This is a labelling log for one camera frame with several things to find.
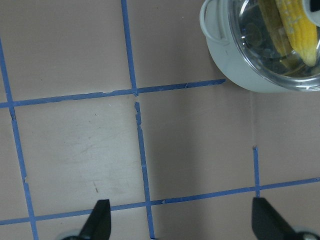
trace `yellow corn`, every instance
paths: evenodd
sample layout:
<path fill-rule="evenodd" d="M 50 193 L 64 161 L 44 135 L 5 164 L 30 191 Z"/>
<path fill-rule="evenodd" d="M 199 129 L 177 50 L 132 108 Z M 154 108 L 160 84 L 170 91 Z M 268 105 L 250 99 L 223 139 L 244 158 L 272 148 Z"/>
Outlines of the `yellow corn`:
<path fill-rule="evenodd" d="M 317 60 L 317 27 L 304 12 L 302 0 L 275 0 L 292 48 L 310 67 Z"/>
<path fill-rule="evenodd" d="M 284 31 L 275 0 L 259 0 L 258 5 L 275 49 L 281 57 L 288 55 L 292 52 L 292 47 Z"/>

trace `white pot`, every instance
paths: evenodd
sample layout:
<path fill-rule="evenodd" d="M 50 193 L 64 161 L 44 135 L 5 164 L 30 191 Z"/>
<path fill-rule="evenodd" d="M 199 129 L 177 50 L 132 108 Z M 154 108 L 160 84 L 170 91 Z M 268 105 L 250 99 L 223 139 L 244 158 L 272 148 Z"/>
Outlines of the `white pot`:
<path fill-rule="evenodd" d="M 246 56 L 248 51 L 242 50 L 242 47 L 245 48 L 245 46 L 240 46 L 241 43 L 236 39 L 237 34 L 234 32 L 233 26 L 237 27 L 237 23 L 234 25 L 231 23 L 235 18 L 231 5 L 235 2 L 243 4 L 241 14 L 241 11 L 243 13 L 246 10 L 246 5 L 250 0 L 206 0 L 200 10 L 200 26 L 206 37 L 210 54 L 218 68 L 231 81 L 254 92 L 280 93 L 290 90 L 319 90 L 320 67 L 318 65 L 313 67 L 315 69 L 313 75 L 295 77 L 272 72 L 265 69 L 263 65 L 251 61 L 250 56 Z"/>

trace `blue tape line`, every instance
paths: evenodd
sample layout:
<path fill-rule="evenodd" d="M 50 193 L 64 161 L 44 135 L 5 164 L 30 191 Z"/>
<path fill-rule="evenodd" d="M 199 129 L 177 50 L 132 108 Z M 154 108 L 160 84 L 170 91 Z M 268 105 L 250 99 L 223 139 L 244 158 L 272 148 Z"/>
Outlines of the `blue tape line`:
<path fill-rule="evenodd" d="M 126 55 L 128 58 L 130 81 L 131 81 L 132 89 L 135 91 L 135 95 L 137 96 L 138 92 L 136 91 L 137 83 L 136 83 L 136 74 L 135 74 L 135 66 L 134 66 L 134 57 L 132 54 L 127 0 L 121 0 L 121 8 L 122 8 L 123 28 L 124 28 Z"/>
<path fill-rule="evenodd" d="M 21 224 L 21 223 L 28 223 L 29 218 L 15 218 L 15 219 L 8 219 L 8 220 L 1 220 L 0 225 L 9 225 L 9 224 Z"/>
<path fill-rule="evenodd" d="M 118 211 L 118 210 L 125 210 L 125 209 L 135 209 L 145 207 L 145 202 L 137 202 L 137 203 L 130 203 L 130 204 L 123 204 L 118 206 L 111 206 L 111 211 Z"/>
<path fill-rule="evenodd" d="M 146 162 L 146 152 L 145 152 L 145 143 L 144 143 L 144 135 L 141 128 L 141 111 L 140 111 L 140 103 L 136 102 L 135 105 L 136 110 L 136 124 L 138 131 L 138 140 L 139 140 L 139 150 L 140 150 L 140 158 L 141 158 L 141 167 L 142 167 L 142 178 L 143 178 L 143 186 L 144 186 L 144 197 L 146 206 L 146 214 L 149 226 L 149 234 L 150 239 L 155 239 L 155 230 L 154 230 L 154 221 L 152 217 L 152 210 L 150 204 L 150 191 L 149 191 L 149 181 L 148 181 L 148 171 L 147 171 L 147 162 Z"/>
<path fill-rule="evenodd" d="M 297 185 L 303 185 L 303 184 L 313 184 L 313 183 L 319 183 L 319 182 L 320 182 L 320 177 L 315 177 L 315 178 L 304 179 L 304 180 L 287 181 L 287 182 L 263 185 L 260 187 L 260 190 L 285 188 L 285 187 L 291 187 L 291 186 L 297 186 Z"/>
<path fill-rule="evenodd" d="M 75 217 L 75 216 L 81 216 L 81 215 L 89 215 L 91 212 L 92 212 L 92 209 L 72 211 L 72 212 L 36 216 L 35 219 L 37 221 L 50 220 L 50 219 L 62 219 L 62 218 L 69 218 L 69 217 Z"/>
<path fill-rule="evenodd" d="M 67 100 L 83 100 L 83 99 L 96 99 L 96 98 L 105 98 L 112 96 L 122 96 L 133 94 L 131 89 L 125 90 L 116 90 L 112 92 L 94 92 L 88 94 L 75 94 L 75 95 L 66 95 L 66 96 L 53 96 L 46 98 L 30 99 L 30 100 L 21 100 L 15 101 L 13 104 L 15 107 L 26 106 L 26 105 L 35 105 L 35 104 L 47 104 L 47 103 L 58 103 L 61 101 Z"/>
<path fill-rule="evenodd" d="M 180 83 L 180 84 L 172 84 L 172 85 L 163 85 L 163 86 L 148 86 L 142 87 L 138 89 L 138 93 L 152 93 L 152 92 L 161 92 L 161 91 L 169 91 L 169 90 L 177 90 L 177 89 L 191 89 L 212 85 L 220 85 L 223 84 L 225 79 L 218 80 L 208 80 L 208 81 L 197 81 L 197 82 L 188 82 L 188 83 Z"/>
<path fill-rule="evenodd" d="M 205 193 L 200 195 L 193 195 L 193 196 L 184 196 L 184 197 L 175 197 L 170 199 L 164 199 L 161 201 L 162 204 L 175 204 L 175 203 L 182 203 L 182 202 L 189 202 L 201 199 L 209 199 L 209 198 L 216 198 L 226 195 L 233 195 L 233 194 L 241 194 L 241 193 L 248 193 L 254 192 L 256 190 L 255 187 L 244 187 L 244 188 L 237 188 L 232 190 L 225 190 L 225 191 L 218 191 L 212 193 Z M 151 204 L 157 205 L 159 202 L 151 202 Z"/>
<path fill-rule="evenodd" d="M 172 84 L 172 85 L 164 85 L 164 86 L 150 86 L 143 87 L 139 89 L 123 89 L 123 90 L 115 90 L 112 92 L 93 92 L 86 94 L 74 94 L 74 95 L 65 95 L 65 96 L 53 96 L 53 97 L 44 97 L 37 99 L 28 99 L 28 100 L 18 100 L 13 102 L 14 107 L 19 106 L 27 106 L 27 105 L 36 105 L 36 104 L 47 104 L 47 103 L 58 103 L 62 101 L 68 100 L 84 100 L 84 99 L 97 99 L 97 98 L 106 98 L 113 96 L 123 96 L 123 95 L 137 95 L 137 93 L 152 93 L 159 91 L 169 91 L 169 90 L 177 90 L 177 89 L 189 89 L 189 88 L 197 88 L 211 85 L 219 85 L 224 83 L 225 79 L 219 80 L 209 80 L 209 81 L 201 81 L 201 82 L 190 82 L 190 83 L 181 83 L 181 84 Z M 0 108 L 7 108 L 9 104 L 7 102 L 1 102 Z"/>
<path fill-rule="evenodd" d="M 9 104 L 7 102 L 0 102 L 0 109 L 8 108 Z"/>
<path fill-rule="evenodd" d="M 288 182 L 281 182 L 275 184 L 269 184 L 261 186 L 261 190 L 267 189 L 276 189 L 276 188 L 284 188 L 284 187 L 291 187 L 291 186 L 298 186 L 304 184 L 313 184 L 319 183 L 320 177 L 298 180 L 298 181 L 288 181 Z M 142 208 L 142 207 L 150 207 L 156 205 L 163 205 L 163 204 L 175 204 L 175 203 L 182 203 L 182 202 L 189 202 L 189 201 L 196 201 L 201 199 L 210 199 L 210 198 L 217 198 L 227 195 L 234 195 L 234 194 L 241 194 L 241 193 L 249 193 L 256 191 L 256 187 L 244 187 L 244 188 L 237 188 L 225 191 L 218 191 L 212 193 L 205 193 L 193 196 L 185 196 L 185 197 L 176 197 L 176 198 L 168 198 L 163 200 L 154 200 L 149 202 L 137 202 L 137 203 L 129 203 L 117 206 L 111 206 L 111 211 L 118 211 L 118 210 L 126 210 L 126 209 L 134 209 L 134 208 Z M 36 216 L 35 219 L 37 221 L 43 220 L 50 220 L 50 219 L 60 219 L 60 218 L 67 218 L 67 217 L 75 217 L 81 215 L 89 215 L 92 212 L 92 209 L 89 210 L 81 210 L 81 211 L 73 211 L 73 212 L 65 212 L 65 213 L 58 213 L 58 214 L 50 214 L 50 215 L 43 215 L 43 216 Z M 8 220 L 0 220 L 0 225 L 8 225 L 8 224 L 18 224 L 18 223 L 27 223 L 29 222 L 29 218 L 16 218 L 16 219 L 8 219 Z"/>
<path fill-rule="evenodd" d="M 255 196 L 260 198 L 260 174 L 259 174 L 259 151 L 258 147 L 253 148 L 253 162 L 254 162 L 254 183 L 255 183 Z"/>
<path fill-rule="evenodd" d="M 110 208 L 111 208 L 111 211 L 118 211 L 118 210 L 141 208 L 141 207 L 145 207 L 145 206 L 146 206 L 145 202 L 137 202 L 137 203 L 118 205 L 118 206 L 111 206 Z M 89 215 L 91 212 L 92 212 L 92 209 L 71 211 L 71 212 L 63 212 L 63 213 L 57 213 L 57 214 L 36 216 L 35 219 L 37 221 L 50 220 L 50 219 L 62 219 L 62 218 L 76 217 L 76 216 L 82 216 L 82 215 Z"/>
<path fill-rule="evenodd" d="M 27 177 L 27 171 L 26 171 L 24 156 L 23 156 L 22 147 L 21 147 L 18 123 L 16 120 L 16 113 L 13 105 L 13 98 L 12 98 L 12 93 L 10 89 L 8 72 L 7 72 L 6 62 L 5 62 L 5 55 L 4 55 L 1 39 L 0 39 L 0 67 L 1 67 L 1 74 L 3 79 L 5 94 L 6 94 L 6 100 L 8 102 L 8 107 L 9 107 L 9 111 L 12 119 L 11 124 L 12 124 L 13 136 L 15 141 L 15 148 L 16 148 L 18 161 L 19 161 L 22 184 L 23 184 L 24 195 L 26 200 L 26 206 L 28 209 L 33 239 L 39 240 L 37 226 L 36 226 L 36 219 L 35 219 L 34 209 L 32 205 L 31 195 L 30 195 L 30 189 L 29 189 L 29 185 L 25 182 L 25 179 Z"/>

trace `blue tape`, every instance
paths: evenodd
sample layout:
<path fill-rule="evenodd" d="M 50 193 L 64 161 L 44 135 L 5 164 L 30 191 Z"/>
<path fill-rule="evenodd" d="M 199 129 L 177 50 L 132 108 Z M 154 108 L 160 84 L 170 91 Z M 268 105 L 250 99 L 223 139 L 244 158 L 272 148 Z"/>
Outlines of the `blue tape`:
<path fill-rule="evenodd" d="M 118 211 L 118 210 L 125 210 L 125 209 L 135 209 L 145 207 L 145 202 L 137 202 L 137 203 L 130 203 L 130 204 L 123 204 L 118 206 L 112 206 L 111 211 Z"/>
<path fill-rule="evenodd" d="M 26 171 L 24 156 L 23 156 L 22 147 L 21 147 L 18 123 L 16 120 L 16 113 L 15 113 L 15 108 L 13 105 L 13 98 L 12 98 L 12 93 L 11 93 L 11 89 L 10 89 L 8 72 L 7 72 L 6 62 L 5 62 L 5 55 L 4 55 L 1 39 L 0 39 L 0 67 L 1 67 L 1 74 L 2 74 L 2 79 L 3 79 L 5 94 L 6 94 L 6 100 L 8 102 L 8 107 L 9 107 L 9 111 L 10 111 L 10 115 L 11 115 L 11 119 L 12 119 L 11 124 L 12 124 L 13 136 L 14 136 L 14 141 L 15 141 L 15 148 L 16 148 L 18 161 L 19 161 L 19 167 L 20 167 L 20 172 L 21 172 L 21 177 L 22 177 L 24 195 L 25 195 L 25 200 L 26 200 L 26 206 L 28 209 L 33 239 L 39 240 L 34 209 L 33 209 L 32 201 L 31 201 L 29 185 L 25 182 L 25 179 L 27 177 L 27 171 Z"/>
<path fill-rule="evenodd" d="M 172 85 L 164 85 L 164 86 L 150 86 L 150 87 L 143 87 L 139 89 L 123 89 L 123 90 L 115 90 L 112 92 L 93 92 L 93 93 L 87 93 L 87 94 L 44 97 L 44 98 L 37 98 L 37 99 L 14 101 L 13 106 L 19 107 L 19 106 L 36 105 L 36 104 L 58 103 L 58 102 L 68 101 L 68 100 L 97 99 L 97 98 L 106 98 L 106 97 L 113 97 L 113 96 L 130 95 L 130 94 L 137 96 L 138 93 L 152 93 L 152 92 L 159 92 L 159 91 L 169 91 L 169 90 L 177 90 L 177 89 L 189 89 L 189 88 L 197 88 L 197 87 L 204 87 L 204 86 L 211 86 L 211 85 L 219 85 L 224 83 L 225 81 L 226 81 L 225 79 L 219 79 L 219 80 L 190 82 L 190 83 L 172 84 Z M 7 108 L 8 106 L 9 104 L 7 102 L 0 103 L 0 108 Z"/>
<path fill-rule="evenodd" d="M 118 206 L 111 206 L 110 208 L 111 208 L 111 211 L 118 211 L 118 210 L 141 208 L 145 206 L 146 206 L 145 202 L 137 202 L 137 203 L 118 205 Z M 71 211 L 71 212 L 36 216 L 35 219 L 37 221 L 50 220 L 50 219 L 62 219 L 62 218 L 76 217 L 76 216 L 82 216 L 82 215 L 89 215 L 91 214 L 91 212 L 92 212 L 92 209 Z"/>
<path fill-rule="evenodd" d="M 304 180 L 287 181 L 287 182 L 263 185 L 260 187 L 260 190 L 285 188 L 285 187 L 298 186 L 303 184 L 314 184 L 319 182 L 320 182 L 320 177 L 315 177 L 315 178 L 304 179 Z"/>
<path fill-rule="evenodd" d="M 9 104 L 7 102 L 0 102 L 0 109 L 8 108 Z"/>
<path fill-rule="evenodd" d="M 144 135 L 141 128 L 141 111 L 140 111 L 140 103 L 136 102 L 135 105 L 136 110 L 136 124 L 138 131 L 138 140 L 139 140 L 139 150 L 140 150 L 140 158 L 141 158 L 141 167 L 142 167 L 142 178 L 143 178 L 143 186 L 144 186 L 144 197 L 146 206 L 146 214 L 149 226 L 149 234 L 150 239 L 155 239 L 155 230 L 154 230 L 154 221 L 152 217 L 151 203 L 150 203 L 150 191 L 149 191 L 149 181 L 148 181 L 148 171 L 147 171 L 147 162 L 146 162 L 146 152 L 145 152 L 145 143 L 144 143 Z"/>
<path fill-rule="evenodd" d="M 163 85 L 163 86 L 149 86 L 149 87 L 139 88 L 138 93 L 143 94 L 143 93 L 161 92 L 161 91 L 169 91 L 169 90 L 177 90 L 177 89 L 191 89 L 191 88 L 198 88 L 198 87 L 205 87 L 205 86 L 212 86 L 212 85 L 220 85 L 220 84 L 223 84 L 225 81 L 226 81 L 225 79 L 218 79 L 218 80 L 179 83 L 179 84 Z"/>
<path fill-rule="evenodd" d="M 72 211 L 72 212 L 36 216 L 35 219 L 37 221 L 50 220 L 50 219 L 62 219 L 62 218 L 69 218 L 69 217 L 75 217 L 75 216 L 89 215 L 91 212 L 92 212 L 92 209 Z"/>
<path fill-rule="evenodd" d="M 297 181 L 288 181 L 288 182 L 281 182 L 275 184 L 269 184 L 261 186 L 261 190 L 267 189 L 276 189 L 276 188 L 284 188 L 284 187 L 291 187 L 291 186 L 298 186 L 304 184 L 312 184 L 312 183 L 319 183 L 320 177 L 304 179 L 304 180 L 297 180 Z M 182 202 L 189 202 L 189 201 L 196 201 L 201 199 L 210 199 L 210 198 L 217 198 L 227 195 L 234 195 L 234 194 L 241 194 L 241 193 L 249 193 L 255 192 L 256 187 L 244 187 L 244 188 L 237 188 L 225 191 L 218 191 L 212 193 L 205 193 L 193 196 L 185 196 L 185 197 L 176 197 L 176 198 L 169 198 L 163 200 L 154 200 L 148 202 L 137 202 L 137 203 L 129 203 L 117 206 L 111 206 L 111 211 L 118 211 L 118 210 L 126 210 L 126 209 L 134 209 L 134 208 L 142 208 L 147 207 L 148 212 L 148 221 L 153 221 L 151 213 L 151 206 L 162 205 L 162 204 L 175 204 L 175 203 L 182 203 Z M 92 209 L 89 210 L 81 210 L 81 211 L 73 211 L 73 212 L 65 212 L 65 213 L 58 213 L 58 214 L 50 214 L 50 215 L 43 215 L 43 216 L 36 216 L 35 219 L 37 221 L 43 220 L 50 220 L 50 219 L 60 219 L 60 218 L 68 218 L 68 217 L 75 217 L 81 215 L 89 215 L 92 212 Z M 29 222 L 29 218 L 16 218 L 16 219 L 8 219 L 8 220 L 0 220 L 0 225 L 8 225 L 8 224 L 18 224 L 18 223 L 27 223 Z"/>
<path fill-rule="evenodd" d="M 133 94 L 131 89 L 125 90 L 116 90 L 112 92 L 94 92 L 88 94 L 75 94 L 75 95 L 66 95 L 66 96 L 53 96 L 46 98 L 30 99 L 30 100 L 21 100 L 15 101 L 13 104 L 15 107 L 26 106 L 26 105 L 35 105 L 35 104 L 47 104 L 47 103 L 58 103 L 61 101 L 67 100 L 83 100 L 83 99 L 96 99 L 96 98 L 105 98 L 112 96 L 122 96 Z"/>
<path fill-rule="evenodd" d="M 226 196 L 226 195 L 254 192 L 255 190 L 256 190 L 255 187 L 244 187 L 244 188 L 237 188 L 237 189 L 232 189 L 232 190 L 205 193 L 205 194 L 200 194 L 200 195 L 164 199 L 161 201 L 161 203 L 162 204 L 175 204 L 175 203 L 189 202 L 189 201 L 195 201 L 195 200 L 201 200 L 201 199 L 216 198 L 216 197 L 221 197 L 221 196 Z"/>
<path fill-rule="evenodd" d="M 8 220 L 1 220 L 0 225 L 9 225 L 9 224 L 21 224 L 21 223 L 28 223 L 29 218 L 15 218 L 15 219 L 8 219 Z"/>
<path fill-rule="evenodd" d="M 253 162 L 254 162 L 254 183 L 255 183 L 255 196 L 260 198 L 260 173 L 259 173 L 259 151 L 258 147 L 253 148 Z"/>
<path fill-rule="evenodd" d="M 121 8 L 122 8 L 123 28 L 124 28 L 126 55 L 128 58 L 130 81 L 131 81 L 132 90 L 134 90 L 134 94 L 137 96 L 138 92 L 136 91 L 137 83 L 136 83 L 136 74 L 135 74 L 135 66 L 134 66 L 134 57 L 132 54 L 127 0 L 121 0 Z"/>

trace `scuff mark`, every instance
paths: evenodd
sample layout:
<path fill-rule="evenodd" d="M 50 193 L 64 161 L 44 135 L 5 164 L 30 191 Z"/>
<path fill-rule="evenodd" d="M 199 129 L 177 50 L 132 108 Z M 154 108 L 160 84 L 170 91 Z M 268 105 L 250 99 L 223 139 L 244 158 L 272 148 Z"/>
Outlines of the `scuff mark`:
<path fill-rule="evenodd" d="M 97 188 L 97 186 L 96 186 L 95 181 L 93 181 L 93 185 L 94 185 L 94 187 L 95 187 L 95 191 L 96 191 L 96 193 L 99 193 L 99 190 L 98 190 L 98 188 Z"/>

